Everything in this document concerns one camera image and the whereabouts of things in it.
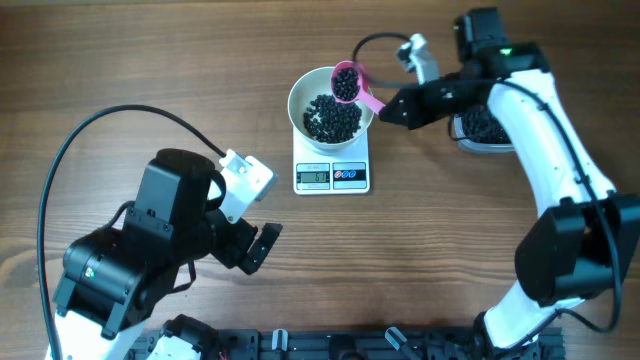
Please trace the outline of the pink measuring scoop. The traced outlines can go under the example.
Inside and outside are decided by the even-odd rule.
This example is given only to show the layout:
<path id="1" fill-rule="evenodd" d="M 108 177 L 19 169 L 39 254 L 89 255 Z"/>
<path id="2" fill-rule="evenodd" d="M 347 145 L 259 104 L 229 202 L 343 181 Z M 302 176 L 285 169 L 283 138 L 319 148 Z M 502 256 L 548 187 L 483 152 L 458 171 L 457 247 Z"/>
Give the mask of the pink measuring scoop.
<path id="1" fill-rule="evenodd" d="M 384 107 L 384 104 L 370 93 L 369 84 L 365 79 L 365 69 L 356 62 L 339 62 L 331 74 L 330 85 L 333 96 L 339 103 L 350 104 L 360 101 L 375 114 L 379 114 Z"/>

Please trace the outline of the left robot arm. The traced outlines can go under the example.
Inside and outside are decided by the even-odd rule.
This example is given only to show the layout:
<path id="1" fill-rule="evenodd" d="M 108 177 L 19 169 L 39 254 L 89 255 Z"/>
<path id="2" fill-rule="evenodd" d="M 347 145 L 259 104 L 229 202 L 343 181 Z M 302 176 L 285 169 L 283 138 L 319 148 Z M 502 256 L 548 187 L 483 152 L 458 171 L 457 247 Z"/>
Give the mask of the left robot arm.
<path id="1" fill-rule="evenodd" d="M 156 304 L 190 288 L 177 284 L 180 268 L 203 257 L 255 273 L 282 227 L 258 228 L 242 216 L 276 179 L 255 157 L 232 150 L 218 164 L 187 150 L 158 151 L 135 200 L 114 216 L 122 227 L 107 223 L 66 250 L 49 356 L 124 358 Z"/>

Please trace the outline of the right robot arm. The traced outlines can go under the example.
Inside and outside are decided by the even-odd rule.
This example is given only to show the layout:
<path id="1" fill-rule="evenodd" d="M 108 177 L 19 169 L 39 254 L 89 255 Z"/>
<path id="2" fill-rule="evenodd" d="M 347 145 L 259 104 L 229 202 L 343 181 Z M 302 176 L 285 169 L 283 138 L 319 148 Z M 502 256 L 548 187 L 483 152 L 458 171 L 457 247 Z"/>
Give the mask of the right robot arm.
<path id="1" fill-rule="evenodd" d="M 418 129 L 484 107 L 518 156 L 538 218 L 515 252 L 516 283 L 479 316 L 470 345 L 476 357 L 500 359 L 581 303 L 620 294 L 639 239 L 639 199 L 619 194 L 592 161 L 537 44 L 509 41 L 494 8 L 469 11 L 454 29 L 461 69 L 447 75 L 423 36 L 403 38 L 397 59 L 417 79 L 396 85 L 380 117 Z"/>

